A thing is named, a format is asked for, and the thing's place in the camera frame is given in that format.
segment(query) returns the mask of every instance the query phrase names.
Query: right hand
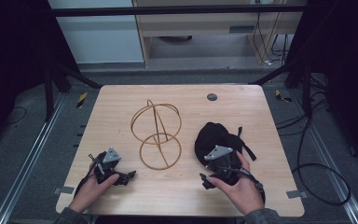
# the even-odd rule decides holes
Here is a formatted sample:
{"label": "right hand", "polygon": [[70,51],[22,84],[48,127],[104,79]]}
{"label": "right hand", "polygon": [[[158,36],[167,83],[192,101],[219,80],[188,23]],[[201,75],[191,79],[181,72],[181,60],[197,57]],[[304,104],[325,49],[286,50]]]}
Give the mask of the right hand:
{"label": "right hand", "polygon": [[[242,168],[250,172],[249,162],[242,156],[242,154],[240,154],[240,152],[236,152],[238,159],[241,161]],[[252,180],[243,175],[239,175],[239,178],[239,181],[234,186],[230,186],[215,177],[208,177],[208,181],[218,189],[222,190],[234,203],[235,207],[237,207],[237,209],[244,215],[248,215],[256,210],[264,208],[260,192],[255,187]]]}

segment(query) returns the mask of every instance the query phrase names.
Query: table top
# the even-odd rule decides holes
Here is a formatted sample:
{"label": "table top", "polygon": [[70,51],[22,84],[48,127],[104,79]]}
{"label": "table top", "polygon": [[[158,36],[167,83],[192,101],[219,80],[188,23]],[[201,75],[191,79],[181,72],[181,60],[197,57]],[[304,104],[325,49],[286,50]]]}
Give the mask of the table top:
{"label": "table top", "polygon": [[[214,93],[217,100],[207,95]],[[166,133],[176,135],[182,152],[178,162],[165,170],[146,167],[140,158],[142,142],[156,132],[153,109],[145,111],[134,122],[135,114],[150,100],[154,105],[169,104],[179,111],[156,107]],[[104,86],[91,112],[71,169],[66,187],[76,188],[87,173],[91,160],[113,147],[121,156],[116,170],[121,173],[136,171],[128,186],[113,186],[86,213],[96,215],[147,216],[207,216],[240,217],[219,189],[205,189],[200,173],[208,170],[197,160],[194,143],[200,129],[207,122],[223,124],[230,133],[237,134],[257,156],[251,161],[252,174],[264,185],[266,207],[281,217],[300,217],[304,207],[299,198],[289,199],[286,191],[296,190],[296,184],[283,152],[279,135],[269,111],[264,92],[253,85],[120,85]],[[178,156],[179,145],[173,139],[161,144],[167,163]],[[144,161],[155,167],[164,167],[156,146],[144,144]],[[74,193],[62,193],[57,202],[58,212],[73,199]]]}

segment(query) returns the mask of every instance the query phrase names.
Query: left hand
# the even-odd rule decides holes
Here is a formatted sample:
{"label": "left hand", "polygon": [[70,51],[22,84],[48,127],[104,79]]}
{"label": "left hand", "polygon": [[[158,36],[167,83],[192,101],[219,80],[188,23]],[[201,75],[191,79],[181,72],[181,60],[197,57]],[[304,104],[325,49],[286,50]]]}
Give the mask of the left hand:
{"label": "left hand", "polygon": [[97,177],[94,175],[94,169],[92,169],[90,177],[81,187],[68,208],[79,214],[83,213],[84,210],[95,203],[117,180],[118,174],[115,174],[111,175],[103,183],[98,184]]}

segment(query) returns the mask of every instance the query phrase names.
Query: wire ring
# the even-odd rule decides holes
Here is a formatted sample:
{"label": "wire ring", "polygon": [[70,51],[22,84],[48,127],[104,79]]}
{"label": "wire ring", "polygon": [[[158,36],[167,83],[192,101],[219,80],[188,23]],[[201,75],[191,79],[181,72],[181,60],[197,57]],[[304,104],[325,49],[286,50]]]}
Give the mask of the wire ring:
{"label": "wire ring", "polygon": [[[171,109],[172,111],[174,111],[176,113],[176,115],[178,116],[179,118],[179,128],[177,130],[177,132],[175,134],[170,134],[170,133],[167,133],[167,131],[165,130],[165,126],[164,126],[164,123],[162,122],[162,118],[159,114],[159,112],[157,111],[157,107],[158,106],[164,106],[164,107],[167,107],[169,109]],[[141,139],[139,136],[137,136],[133,130],[133,126],[135,124],[135,121],[147,110],[149,109],[153,109],[153,115],[154,115],[154,120],[155,120],[155,125],[156,125],[156,133],[146,137],[145,140]],[[162,127],[162,131],[163,132],[160,132],[158,130],[158,121]],[[139,148],[139,156],[141,158],[141,161],[142,163],[150,168],[150,169],[153,169],[153,170],[165,170],[165,169],[168,169],[168,168],[171,168],[173,167],[178,161],[179,161],[179,158],[181,157],[182,155],[182,147],[178,141],[178,139],[176,138],[176,135],[179,134],[180,130],[182,128],[182,118],[180,117],[180,114],[179,114],[179,110],[174,106],[174,105],[169,105],[169,104],[158,104],[158,105],[154,105],[153,102],[151,100],[147,100],[147,106],[141,108],[140,110],[138,110],[135,115],[132,117],[131,119],[131,132],[132,134],[135,136],[136,139],[138,139],[139,141],[142,142],[140,148]],[[165,140],[161,142],[160,140],[160,135],[163,135],[165,136]],[[151,141],[148,141],[149,139],[153,138],[154,139],[154,142],[151,142]],[[177,144],[179,145],[179,154],[176,158],[176,160],[173,162],[173,163],[168,163],[167,160],[165,159],[165,156],[164,154],[162,153],[162,150],[161,150],[161,144],[164,144],[164,143],[167,143],[171,140],[175,140],[177,142]],[[161,157],[162,159],[165,161],[165,164],[167,165],[166,167],[154,167],[154,166],[151,166],[149,164],[146,163],[146,161],[144,160],[144,157],[143,157],[143,153],[142,153],[142,149],[143,149],[143,146],[144,144],[148,144],[148,145],[155,145],[158,147],[158,150],[159,152],[161,153]]]}
{"label": "wire ring", "polygon": [[[149,138],[152,138],[152,137],[154,138],[154,136],[156,136],[157,134],[167,134],[167,135],[169,135],[172,139],[174,139],[174,140],[177,142],[177,144],[179,145],[179,154],[178,154],[176,160],[175,160],[174,162],[172,162],[171,164],[168,164],[168,163],[167,163],[167,160],[165,159],[164,154],[162,153],[161,149],[160,149],[159,146],[158,146],[158,149],[160,150],[162,159],[165,161],[165,164],[167,165],[166,167],[161,167],[161,168],[159,168],[159,167],[154,167],[154,166],[151,166],[151,165],[147,164],[146,161],[144,160],[144,156],[143,156],[143,154],[142,154],[142,149],[143,149],[144,144],[146,144],[146,141],[147,141]],[[139,147],[139,157],[141,158],[142,163],[143,163],[145,166],[147,166],[148,168],[152,169],[152,170],[166,170],[166,169],[168,169],[168,168],[173,167],[173,166],[179,161],[181,155],[182,155],[182,146],[180,145],[179,140],[178,140],[176,137],[173,137],[170,133],[154,133],[154,134],[148,136],[148,137],[142,142],[141,146]]]}
{"label": "wire ring", "polygon": [[144,140],[141,139],[138,135],[135,134],[135,132],[133,131],[133,125],[135,124],[135,121],[147,110],[153,108],[153,110],[155,110],[155,115],[158,115],[158,119],[159,119],[159,122],[161,123],[162,125],[162,128],[164,130],[164,134],[166,133],[165,132],[165,127],[162,123],[162,120],[161,120],[161,117],[159,116],[159,113],[157,112],[156,110],[156,107],[157,106],[164,106],[164,107],[168,107],[169,109],[173,110],[176,115],[178,116],[179,118],[179,128],[177,130],[177,132],[174,134],[174,135],[170,135],[171,138],[168,138],[166,137],[166,140],[163,141],[163,142],[159,142],[159,143],[156,143],[156,142],[146,142],[147,144],[149,145],[157,145],[157,144],[163,144],[163,143],[167,143],[169,141],[171,141],[174,137],[176,137],[177,134],[179,134],[181,128],[182,128],[182,118],[180,117],[179,115],[179,110],[176,108],[176,106],[174,105],[169,105],[169,104],[158,104],[158,105],[153,105],[153,103],[151,103],[151,105],[149,104],[151,103],[150,100],[147,100],[147,106],[143,107],[142,109],[138,110],[138,112],[135,113],[135,115],[132,117],[132,120],[131,120],[131,132],[132,134],[135,136],[136,139],[138,139],[139,141],[143,142]]}

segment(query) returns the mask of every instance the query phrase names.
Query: white cabinet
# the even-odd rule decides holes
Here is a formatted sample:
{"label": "white cabinet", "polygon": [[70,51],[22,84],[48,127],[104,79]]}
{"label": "white cabinet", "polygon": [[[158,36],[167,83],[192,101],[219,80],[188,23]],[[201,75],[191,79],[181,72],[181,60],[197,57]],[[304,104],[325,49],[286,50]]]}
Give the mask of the white cabinet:
{"label": "white cabinet", "polygon": [[[52,8],[132,7],[131,0],[48,0]],[[57,18],[79,67],[144,63],[134,16]]]}

